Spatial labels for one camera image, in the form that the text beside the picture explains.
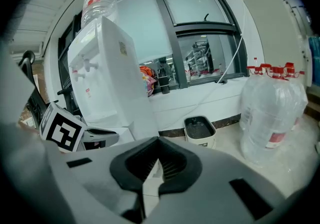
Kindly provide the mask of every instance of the large plastic water bottle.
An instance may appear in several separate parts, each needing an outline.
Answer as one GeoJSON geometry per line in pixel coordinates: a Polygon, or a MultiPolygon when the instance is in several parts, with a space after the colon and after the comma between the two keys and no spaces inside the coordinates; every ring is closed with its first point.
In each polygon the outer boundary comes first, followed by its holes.
{"type": "Polygon", "coordinates": [[[297,98],[283,67],[272,68],[272,79],[256,87],[241,150],[249,161],[263,164],[276,152],[295,123],[297,98]]]}
{"type": "Polygon", "coordinates": [[[106,16],[109,20],[117,23],[118,7],[117,0],[84,0],[81,18],[83,29],[93,19],[106,16]]]}
{"type": "Polygon", "coordinates": [[[262,67],[247,66],[247,69],[254,70],[254,73],[249,76],[241,92],[241,118],[239,125],[243,131],[246,129],[249,121],[252,101],[255,95],[254,90],[264,77],[262,67]]]}
{"type": "MultiPolygon", "coordinates": [[[[285,67],[287,72],[286,79],[289,80],[290,85],[294,90],[297,101],[298,101],[298,105],[296,107],[296,115],[295,115],[296,119],[295,119],[294,126],[292,128],[292,130],[294,130],[296,125],[299,122],[299,119],[304,114],[305,108],[308,104],[308,98],[307,98],[306,90],[303,84],[299,81],[298,77],[295,76],[296,74],[295,65],[293,63],[287,62],[285,64],[285,67]]],[[[299,75],[304,75],[304,74],[305,74],[304,71],[299,72],[299,75]]]]}

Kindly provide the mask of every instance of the water dispenser tap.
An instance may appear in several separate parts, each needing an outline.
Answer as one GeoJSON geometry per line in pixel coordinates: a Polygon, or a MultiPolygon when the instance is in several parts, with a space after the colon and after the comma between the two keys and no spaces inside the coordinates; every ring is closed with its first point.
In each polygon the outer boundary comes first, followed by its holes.
{"type": "Polygon", "coordinates": [[[87,58],[83,60],[83,64],[84,64],[84,69],[87,72],[90,71],[91,67],[95,68],[95,69],[98,69],[98,63],[90,63],[90,60],[87,59],[87,58]]]}
{"type": "Polygon", "coordinates": [[[72,75],[73,75],[74,80],[76,82],[78,82],[78,78],[83,78],[84,79],[86,77],[86,74],[79,74],[77,70],[73,70],[72,71],[72,75]]]}

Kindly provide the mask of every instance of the white cable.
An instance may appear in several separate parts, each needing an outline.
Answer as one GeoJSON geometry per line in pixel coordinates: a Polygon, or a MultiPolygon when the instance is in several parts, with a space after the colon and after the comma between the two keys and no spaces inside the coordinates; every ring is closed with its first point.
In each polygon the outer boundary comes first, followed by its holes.
{"type": "Polygon", "coordinates": [[[245,27],[246,27],[246,6],[245,6],[245,2],[243,2],[243,26],[242,26],[242,30],[241,30],[241,38],[240,38],[240,41],[239,41],[239,44],[238,44],[238,47],[233,55],[233,58],[232,60],[230,61],[228,67],[226,68],[226,70],[224,71],[224,73],[222,74],[222,76],[220,77],[220,79],[218,80],[218,82],[215,84],[215,86],[213,87],[213,89],[211,91],[209,91],[209,93],[207,93],[196,105],[194,105],[194,107],[186,112],[185,114],[183,114],[182,116],[180,116],[176,121],[174,122],[171,122],[170,124],[166,125],[165,127],[162,127],[160,129],[160,131],[163,131],[164,129],[168,128],[169,126],[172,126],[174,125],[176,122],[178,122],[181,118],[185,117],[186,115],[190,114],[192,111],[194,111],[200,104],[202,104],[206,98],[208,98],[219,86],[219,83],[220,81],[222,80],[222,78],[224,78],[225,74],[227,73],[228,69],[230,68],[231,64],[234,62],[234,59],[239,51],[239,48],[240,48],[240,45],[241,45],[241,42],[244,38],[244,32],[245,32],[245,27]]]}

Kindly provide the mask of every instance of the floor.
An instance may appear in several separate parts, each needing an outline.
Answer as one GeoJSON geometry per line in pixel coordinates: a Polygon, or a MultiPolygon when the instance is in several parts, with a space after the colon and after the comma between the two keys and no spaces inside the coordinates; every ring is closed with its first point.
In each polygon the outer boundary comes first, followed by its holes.
{"type": "MultiPolygon", "coordinates": [[[[285,197],[299,190],[311,180],[319,155],[315,144],[320,138],[318,122],[304,115],[295,130],[291,131],[276,156],[264,166],[248,162],[240,150],[240,139],[243,132],[239,123],[217,129],[216,150],[226,152],[272,182],[285,197]]],[[[185,137],[176,137],[172,140],[183,140],[185,137]]],[[[161,170],[156,163],[153,171],[143,184],[143,199],[146,215],[159,202],[158,188],[163,183],[161,170]]]]}

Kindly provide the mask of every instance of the small trash bin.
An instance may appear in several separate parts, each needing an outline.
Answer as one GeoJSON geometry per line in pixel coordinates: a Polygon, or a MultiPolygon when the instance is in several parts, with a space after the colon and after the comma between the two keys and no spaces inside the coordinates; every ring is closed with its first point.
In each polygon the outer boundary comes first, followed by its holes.
{"type": "Polygon", "coordinates": [[[184,120],[186,141],[212,148],[215,143],[216,128],[205,116],[188,117],[184,120]]]}

